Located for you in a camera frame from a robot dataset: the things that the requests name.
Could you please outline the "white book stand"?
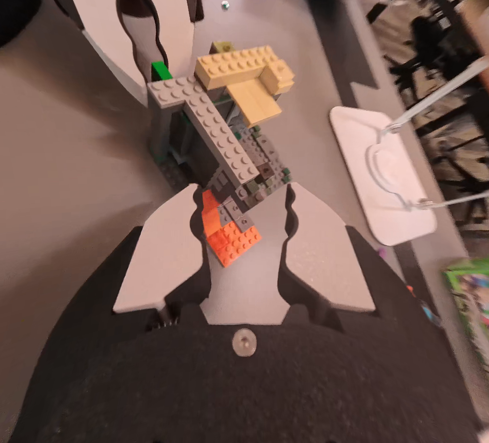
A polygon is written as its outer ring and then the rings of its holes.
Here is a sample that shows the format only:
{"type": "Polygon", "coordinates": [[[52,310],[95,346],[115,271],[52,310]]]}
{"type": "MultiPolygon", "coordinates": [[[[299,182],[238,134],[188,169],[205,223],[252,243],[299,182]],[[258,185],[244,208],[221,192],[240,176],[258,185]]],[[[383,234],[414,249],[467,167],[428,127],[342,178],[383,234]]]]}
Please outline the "white book stand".
{"type": "Polygon", "coordinates": [[[487,68],[486,57],[477,59],[395,120],[381,112],[344,106],[330,111],[345,164],[379,243],[394,246],[431,234],[437,227],[434,209],[488,197],[484,191],[451,201],[430,201],[399,134],[414,116],[487,68]]]}

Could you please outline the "purple blue lego figure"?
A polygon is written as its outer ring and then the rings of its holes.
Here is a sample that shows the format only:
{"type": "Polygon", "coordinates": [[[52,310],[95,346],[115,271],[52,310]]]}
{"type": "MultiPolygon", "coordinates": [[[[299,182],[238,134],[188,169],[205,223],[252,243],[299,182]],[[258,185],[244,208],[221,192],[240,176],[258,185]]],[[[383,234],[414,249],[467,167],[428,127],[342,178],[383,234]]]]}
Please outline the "purple blue lego figure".
{"type": "Polygon", "coordinates": [[[423,300],[420,300],[419,304],[420,304],[421,308],[423,309],[427,318],[430,320],[430,322],[432,324],[434,324],[436,327],[442,328],[443,325],[442,325],[441,319],[434,312],[432,312],[429,305],[423,300]]]}

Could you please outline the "black office chair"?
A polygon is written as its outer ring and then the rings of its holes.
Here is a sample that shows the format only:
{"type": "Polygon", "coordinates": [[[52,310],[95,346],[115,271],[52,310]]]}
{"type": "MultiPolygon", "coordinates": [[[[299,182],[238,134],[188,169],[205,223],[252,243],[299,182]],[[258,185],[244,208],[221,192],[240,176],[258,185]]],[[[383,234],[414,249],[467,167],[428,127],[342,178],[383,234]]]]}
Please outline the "black office chair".
{"type": "Polygon", "coordinates": [[[384,58],[390,64],[389,72],[395,76],[395,85],[401,92],[415,90],[414,73],[420,68],[431,72],[441,72],[445,80],[452,80],[463,70],[459,56],[449,53],[442,42],[448,31],[438,23],[425,17],[416,17],[410,23],[411,40],[406,43],[414,49],[415,56],[405,63],[399,63],[388,55],[384,58]]]}
{"type": "MultiPolygon", "coordinates": [[[[427,141],[427,152],[447,200],[488,192],[488,142],[477,126],[447,126],[427,141]]],[[[488,197],[451,211],[459,229],[488,232],[488,197]]]]}

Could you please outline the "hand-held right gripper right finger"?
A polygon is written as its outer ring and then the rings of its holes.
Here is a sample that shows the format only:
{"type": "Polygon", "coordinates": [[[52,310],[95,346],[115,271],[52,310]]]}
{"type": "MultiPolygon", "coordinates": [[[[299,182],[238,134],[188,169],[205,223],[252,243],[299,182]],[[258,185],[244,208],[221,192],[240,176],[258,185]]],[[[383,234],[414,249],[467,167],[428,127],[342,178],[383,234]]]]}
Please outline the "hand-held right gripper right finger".
{"type": "Polygon", "coordinates": [[[278,273],[282,298],[289,305],[305,305],[311,317],[328,308],[374,312],[374,300],[341,217],[296,182],[287,185],[285,206],[287,238],[278,273]]]}

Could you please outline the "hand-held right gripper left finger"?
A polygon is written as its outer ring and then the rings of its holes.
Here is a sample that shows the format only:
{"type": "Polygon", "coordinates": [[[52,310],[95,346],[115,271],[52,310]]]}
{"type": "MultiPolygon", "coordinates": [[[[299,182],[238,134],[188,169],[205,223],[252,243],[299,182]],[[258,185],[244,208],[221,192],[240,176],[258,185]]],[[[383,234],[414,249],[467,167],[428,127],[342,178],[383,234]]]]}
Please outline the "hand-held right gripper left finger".
{"type": "Polygon", "coordinates": [[[176,311],[201,304],[211,290],[202,241],[202,189],[190,184],[144,222],[113,305],[115,313],[145,309],[176,311]]]}

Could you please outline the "long grey studded lego plate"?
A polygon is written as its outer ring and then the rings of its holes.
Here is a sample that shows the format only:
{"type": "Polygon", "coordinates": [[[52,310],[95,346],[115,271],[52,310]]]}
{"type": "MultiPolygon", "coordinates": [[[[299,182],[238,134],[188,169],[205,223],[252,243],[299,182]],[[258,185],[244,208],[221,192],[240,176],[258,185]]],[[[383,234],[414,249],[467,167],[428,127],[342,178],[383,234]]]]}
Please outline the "long grey studded lego plate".
{"type": "Polygon", "coordinates": [[[184,112],[235,187],[258,176],[258,169],[207,96],[186,98],[184,112]]]}

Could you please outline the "grey tan lego building model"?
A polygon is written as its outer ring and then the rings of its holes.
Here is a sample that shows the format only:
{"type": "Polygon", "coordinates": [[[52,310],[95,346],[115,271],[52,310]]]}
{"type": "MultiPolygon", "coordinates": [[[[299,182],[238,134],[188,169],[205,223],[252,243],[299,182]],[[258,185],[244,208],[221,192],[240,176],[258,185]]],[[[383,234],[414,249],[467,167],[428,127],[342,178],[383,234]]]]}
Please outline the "grey tan lego building model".
{"type": "Polygon", "coordinates": [[[294,73],[268,45],[236,50],[214,42],[208,55],[197,58],[194,73],[178,78],[163,61],[151,63],[151,156],[175,190],[190,183],[202,187],[203,237],[224,268],[261,239],[250,210],[291,182],[289,167],[260,124],[282,112],[278,98],[293,85],[294,73]],[[185,99],[198,94],[214,104],[258,169],[248,183],[234,186],[184,112],[185,99]]]}

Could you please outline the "green lego set box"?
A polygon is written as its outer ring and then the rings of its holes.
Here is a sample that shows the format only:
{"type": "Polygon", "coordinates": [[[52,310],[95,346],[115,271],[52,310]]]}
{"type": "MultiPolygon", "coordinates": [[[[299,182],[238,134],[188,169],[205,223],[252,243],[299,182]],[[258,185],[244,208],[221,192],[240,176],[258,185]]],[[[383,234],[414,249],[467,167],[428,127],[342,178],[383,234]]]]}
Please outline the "green lego set box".
{"type": "Polygon", "coordinates": [[[466,336],[488,373],[488,257],[456,263],[443,275],[466,336]]]}

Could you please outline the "grey desk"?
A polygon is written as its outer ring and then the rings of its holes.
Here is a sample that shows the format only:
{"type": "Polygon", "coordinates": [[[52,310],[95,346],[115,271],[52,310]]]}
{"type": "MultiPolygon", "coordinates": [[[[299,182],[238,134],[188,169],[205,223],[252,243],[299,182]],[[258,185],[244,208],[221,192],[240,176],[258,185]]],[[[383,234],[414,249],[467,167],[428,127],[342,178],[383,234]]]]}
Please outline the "grey desk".
{"type": "MultiPolygon", "coordinates": [[[[378,248],[329,124],[341,100],[306,0],[222,1],[203,0],[194,54],[223,39],[287,61],[296,83],[265,134],[294,180],[378,248]]],[[[172,195],[148,118],[53,0],[1,49],[1,442],[64,308],[172,195]]]]}

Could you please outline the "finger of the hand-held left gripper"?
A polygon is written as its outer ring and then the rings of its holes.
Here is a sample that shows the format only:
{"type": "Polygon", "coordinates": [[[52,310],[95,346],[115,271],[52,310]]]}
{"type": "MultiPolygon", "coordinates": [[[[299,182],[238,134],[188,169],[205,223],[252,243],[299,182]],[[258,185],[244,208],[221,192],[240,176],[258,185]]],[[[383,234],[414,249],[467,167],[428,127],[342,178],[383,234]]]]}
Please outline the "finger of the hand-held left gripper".
{"type": "Polygon", "coordinates": [[[147,83],[136,61],[135,44],[126,31],[119,0],[73,0],[82,33],[122,86],[148,106],[147,83]]]}
{"type": "Polygon", "coordinates": [[[156,24],[156,45],[166,56],[174,77],[184,76],[191,65],[194,24],[187,0],[147,0],[156,24]]]}

